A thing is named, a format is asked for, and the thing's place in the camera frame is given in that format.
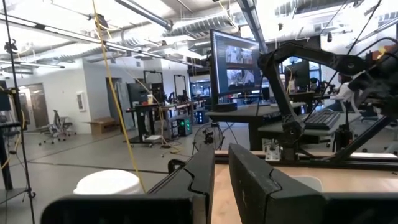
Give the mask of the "grey keyboard desk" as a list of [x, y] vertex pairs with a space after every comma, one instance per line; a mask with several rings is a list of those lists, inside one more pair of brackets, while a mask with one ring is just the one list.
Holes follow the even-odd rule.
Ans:
[[[304, 144], [320, 144], [330, 142], [339, 125], [345, 124], [346, 118], [342, 114], [330, 130], [306, 129], [300, 140]], [[258, 128], [259, 137], [263, 139], [277, 139], [282, 133], [282, 122], [267, 124]]]

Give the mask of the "white lidded trash can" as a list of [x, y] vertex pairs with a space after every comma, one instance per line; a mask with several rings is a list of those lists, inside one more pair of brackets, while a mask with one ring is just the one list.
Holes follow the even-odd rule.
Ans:
[[135, 195], [144, 190], [138, 176], [125, 170], [102, 170], [82, 178], [73, 193], [76, 195]]

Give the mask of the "black-legged workbench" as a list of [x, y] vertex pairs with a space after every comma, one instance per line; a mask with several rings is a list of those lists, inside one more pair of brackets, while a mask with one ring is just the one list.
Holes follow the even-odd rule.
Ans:
[[194, 123], [194, 112], [203, 111], [204, 101], [188, 101], [171, 105], [158, 103], [136, 105], [126, 112], [136, 117], [138, 135], [129, 139], [131, 144], [152, 147], [179, 137], [178, 122]]

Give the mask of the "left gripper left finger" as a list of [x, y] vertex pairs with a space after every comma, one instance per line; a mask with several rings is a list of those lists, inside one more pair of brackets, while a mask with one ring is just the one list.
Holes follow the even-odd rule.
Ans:
[[148, 224], [211, 224], [215, 153], [196, 152], [189, 160], [172, 159], [169, 175], [149, 190], [154, 198]]

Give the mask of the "black backlit keyboard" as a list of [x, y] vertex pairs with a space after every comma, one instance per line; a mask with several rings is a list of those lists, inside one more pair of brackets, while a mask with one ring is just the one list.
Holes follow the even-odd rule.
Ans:
[[339, 120], [340, 113], [332, 110], [321, 110], [306, 118], [305, 129], [330, 130]]

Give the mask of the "black floor fan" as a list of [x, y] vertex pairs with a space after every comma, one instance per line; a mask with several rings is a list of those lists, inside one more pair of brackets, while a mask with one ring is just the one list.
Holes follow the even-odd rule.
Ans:
[[193, 149], [196, 151], [213, 150], [219, 151], [224, 141], [223, 132], [218, 123], [202, 125], [193, 138]]

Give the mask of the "framed wall picture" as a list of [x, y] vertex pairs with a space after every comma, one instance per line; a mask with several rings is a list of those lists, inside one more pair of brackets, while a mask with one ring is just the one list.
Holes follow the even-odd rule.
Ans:
[[86, 111], [86, 108], [85, 108], [85, 93], [83, 91], [78, 91], [76, 93], [76, 100], [77, 100], [77, 103], [78, 103], [79, 111]]

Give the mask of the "computer tower with green light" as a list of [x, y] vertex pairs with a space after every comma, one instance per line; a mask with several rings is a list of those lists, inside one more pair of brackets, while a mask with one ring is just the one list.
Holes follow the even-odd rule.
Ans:
[[192, 134], [192, 125], [189, 118], [178, 119], [177, 124], [179, 136], [185, 137]]

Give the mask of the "grey office chair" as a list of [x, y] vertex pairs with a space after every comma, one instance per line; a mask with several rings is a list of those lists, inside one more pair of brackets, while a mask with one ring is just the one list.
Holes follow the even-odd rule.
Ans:
[[68, 121], [68, 116], [60, 116], [57, 110], [53, 110], [53, 121], [50, 124], [42, 126], [38, 129], [40, 134], [44, 134], [46, 138], [38, 143], [39, 146], [49, 142], [55, 144], [55, 141], [66, 141], [67, 137], [76, 135], [77, 132], [72, 130], [73, 123]]

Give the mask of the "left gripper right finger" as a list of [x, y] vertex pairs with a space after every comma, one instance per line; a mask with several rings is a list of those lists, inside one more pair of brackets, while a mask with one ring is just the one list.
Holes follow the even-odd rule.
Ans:
[[229, 174], [242, 224], [321, 224], [322, 194], [230, 144]]

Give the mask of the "person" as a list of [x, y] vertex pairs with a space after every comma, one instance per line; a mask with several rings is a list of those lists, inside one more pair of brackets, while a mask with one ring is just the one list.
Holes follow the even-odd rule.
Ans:
[[[338, 90], [335, 94], [335, 98], [344, 99], [345, 101], [351, 99], [351, 97], [354, 95], [354, 91], [351, 90], [348, 85], [352, 80], [353, 77], [349, 77], [347, 75], [344, 75], [343, 73], [338, 74], [338, 81], [340, 83], [340, 86], [338, 87]], [[343, 111], [343, 107], [339, 101], [335, 101], [327, 108], [333, 111]]]

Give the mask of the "thin black stand pole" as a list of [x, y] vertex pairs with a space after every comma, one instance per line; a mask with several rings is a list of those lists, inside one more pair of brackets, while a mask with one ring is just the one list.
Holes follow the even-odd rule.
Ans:
[[27, 158], [26, 158], [26, 152], [25, 152], [25, 137], [24, 137], [24, 130], [25, 130], [25, 117], [24, 117], [24, 112], [21, 108], [21, 101], [19, 98], [19, 88], [17, 86], [17, 78], [16, 78], [16, 61], [14, 60], [14, 52], [12, 48], [12, 40], [11, 40], [11, 32], [9, 28], [9, 19], [8, 19], [8, 13], [7, 13], [7, 6], [6, 6], [6, 0], [1, 0], [3, 9], [4, 9], [4, 19], [6, 23], [6, 30], [7, 30], [7, 42], [5, 44], [6, 48], [9, 49], [8, 53], [11, 58], [11, 67], [12, 67], [12, 77], [14, 80], [14, 88], [11, 90], [12, 97], [13, 97], [13, 102], [15, 106], [15, 111], [17, 114], [17, 119], [18, 122], [20, 122], [20, 131], [19, 131], [19, 139], [17, 140], [17, 143], [15, 145], [15, 156], [18, 157], [17, 149], [19, 146], [21, 146], [22, 149], [22, 155], [23, 155], [23, 162], [21, 162], [22, 167], [24, 168], [25, 172], [25, 180], [26, 180], [26, 188], [25, 192], [27, 194], [27, 197], [29, 198], [29, 205], [30, 205], [30, 212], [31, 212], [31, 219], [32, 219], [32, 224], [35, 223], [35, 213], [34, 213], [34, 203], [33, 203], [33, 196], [32, 196], [32, 187], [30, 184], [30, 175], [29, 175], [29, 168], [27, 165]]

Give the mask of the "grey monitor desk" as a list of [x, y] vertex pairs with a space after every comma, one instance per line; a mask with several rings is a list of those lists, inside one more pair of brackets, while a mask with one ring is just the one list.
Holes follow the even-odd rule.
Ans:
[[303, 106], [303, 103], [291, 103], [287, 100], [281, 101], [275, 106], [240, 106], [236, 111], [210, 111], [208, 116], [214, 122], [247, 124], [249, 149], [251, 151], [260, 151], [262, 150], [262, 138], [258, 135], [258, 128], [261, 126], [281, 121], [283, 129], [282, 140], [289, 144], [296, 143], [303, 136], [305, 125], [296, 113], [297, 108], [301, 106]]

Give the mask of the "cardboard box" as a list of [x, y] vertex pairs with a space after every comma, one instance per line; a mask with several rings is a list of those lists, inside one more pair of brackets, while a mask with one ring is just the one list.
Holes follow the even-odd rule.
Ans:
[[119, 128], [119, 123], [112, 117], [94, 119], [88, 124], [91, 127], [91, 133], [94, 135], [108, 133]]

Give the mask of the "black background monitor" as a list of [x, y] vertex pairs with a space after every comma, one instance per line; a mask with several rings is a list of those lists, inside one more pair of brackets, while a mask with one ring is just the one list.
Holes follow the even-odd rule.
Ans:
[[301, 62], [286, 66], [285, 81], [286, 84], [289, 84], [289, 81], [293, 81], [295, 90], [299, 92], [308, 91], [310, 87], [309, 61], [302, 60]]

